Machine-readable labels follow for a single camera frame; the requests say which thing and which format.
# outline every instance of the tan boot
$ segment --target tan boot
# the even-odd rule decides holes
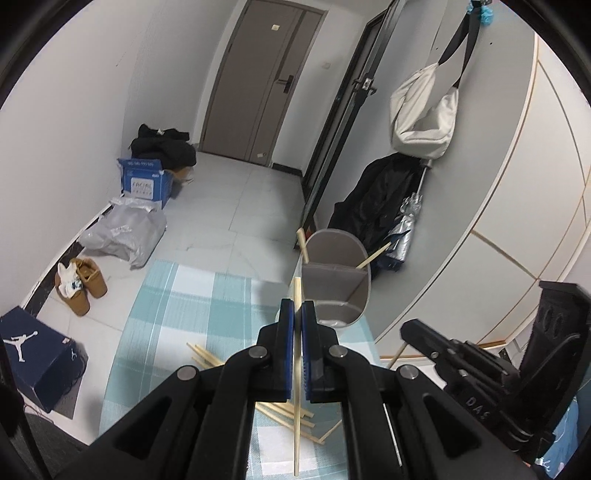
[[[74,293],[74,296],[72,298],[68,299],[64,297],[60,292],[59,287],[61,284],[61,278],[57,273],[55,277],[55,283],[57,295],[65,302],[66,305],[68,305],[72,309],[72,311],[76,315],[82,317],[88,313],[88,311],[90,310],[90,303],[88,302],[88,297],[86,296],[86,290],[79,290],[76,293]]]
[[[91,258],[72,258],[70,263],[76,264],[76,271],[82,280],[82,284],[94,298],[99,299],[107,293],[107,284],[94,260]]]

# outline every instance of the jordan logo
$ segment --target jordan logo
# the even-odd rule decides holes
[[[18,337],[12,337],[12,340],[4,340],[4,343],[8,345],[14,345],[18,352],[18,361],[24,362],[25,359],[22,357],[22,344],[25,343],[29,338],[34,337],[38,332],[35,330],[30,335],[19,335]]]

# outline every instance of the gray trash bin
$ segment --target gray trash bin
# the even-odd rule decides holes
[[[314,301],[319,323],[346,327],[357,321],[369,301],[369,265],[357,269],[367,257],[361,242],[342,230],[324,229],[306,242],[310,263],[301,256],[300,273],[304,300]]]

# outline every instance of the white wall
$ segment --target white wall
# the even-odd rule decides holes
[[[389,96],[413,71],[436,61],[447,45],[466,5],[463,0],[449,0],[445,7],[441,2],[418,0],[403,10],[376,73],[378,91],[362,107],[320,202],[319,226],[327,225],[334,204],[353,189],[363,169],[392,153]],[[427,175],[424,206],[407,263],[402,271],[385,272],[372,283],[366,316],[374,335],[414,301],[457,248],[514,138],[531,80],[534,33],[500,2],[494,9],[495,21],[481,29],[460,86],[453,141]],[[434,96],[441,96],[453,83],[462,55],[463,50],[441,68]]]
[[[129,155],[142,123],[193,132],[196,106],[237,1],[160,0],[129,87],[122,155]]]
[[[274,163],[303,173],[366,24],[362,16],[346,9],[330,5],[324,9],[328,14],[302,69],[271,157]],[[325,62],[330,63],[328,70],[322,68]]]
[[[94,0],[37,55],[0,111],[0,313],[119,193],[141,123],[192,131],[236,2]]]
[[[0,110],[0,313],[117,195],[129,80],[156,0],[95,0],[33,60]]]
[[[328,13],[295,86],[271,159],[305,171],[351,55],[368,21],[368,6],[359,5],[355,9],[349,0],[301,0],[296,3]],[[380,3],[383,0],[375,0],[370,6],[379,9]],[[239,0],[236,4],[213,56],[197,107],[193,128],[195,142],[201,137],[217,71],[245,4],[246,0]],[[325,62],[330,63],[328,70],[322,68]]]

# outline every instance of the rug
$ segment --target rug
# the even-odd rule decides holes
[[[256,342],[260,328],[275,322],[280,301],[287,296],[285,284],[155,262],[119,341],[100,432],[110,428],[178,367],[194,365],[194,354],[186,342],[196,343],[225,361]],[[337,330],[337,335],[339,343],[379,365],[364,317]],[[315,423],[313,429],[303,429],[316,437],[324,435],[341,418],[337,404],[312,405],[306,401],[303,407],[314,413]],[[248,463],[249,479],[293,479],[293,432],[255,412]],[[299,478],[347,477],[342,427],[324,445],[301,439]]]

